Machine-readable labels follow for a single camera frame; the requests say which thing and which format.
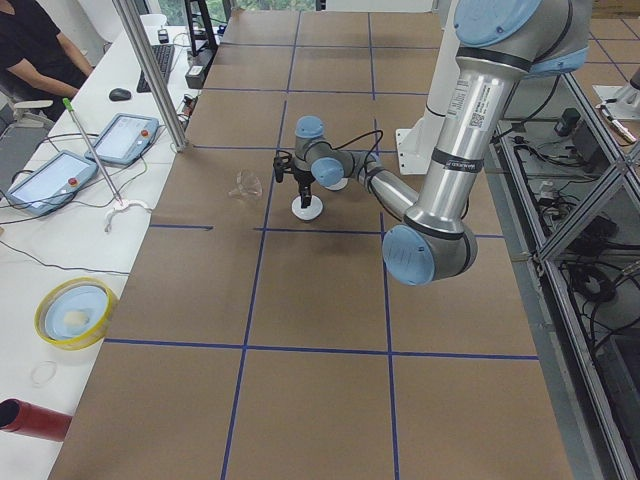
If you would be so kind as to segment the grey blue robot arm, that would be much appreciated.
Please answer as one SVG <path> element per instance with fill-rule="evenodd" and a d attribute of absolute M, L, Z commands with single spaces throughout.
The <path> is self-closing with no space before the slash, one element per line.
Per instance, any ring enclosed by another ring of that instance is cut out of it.
<path fill-rule="evenodd" d="M 525 77 L 580 68 L 588 51 L 590 1 L 461 1 L 453 14 L 460 42 L 459 76 L 431 153 L 424 183 L 414 191 L 373 152 L 347 152 L 324 137 L 324 124 L 304 116 L 295 152 L 274 162 L 276 179 L 293 174 L 302 207 L 310 186 L 359 182 L 399 223 L 383 239 L 387 271 L 406 285 L 426 285 L 468 270 L 477 255 L 463 210 L 513 87 Z"/>

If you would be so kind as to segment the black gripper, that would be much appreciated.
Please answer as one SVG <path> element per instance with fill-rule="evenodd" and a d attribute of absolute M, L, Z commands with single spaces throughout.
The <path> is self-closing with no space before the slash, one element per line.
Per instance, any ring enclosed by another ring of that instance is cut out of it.
<path fill-rule="evenodd" d="M 305 207 L 309 207 L 312 195 L 311 185 L 314 183 L 313 174 L 310 171 L 295 169 L 293 171 L 293 176 L 298 183 L 298 192 L 301 195 L 298 198 L 299 208 L 304 209 Z"/>

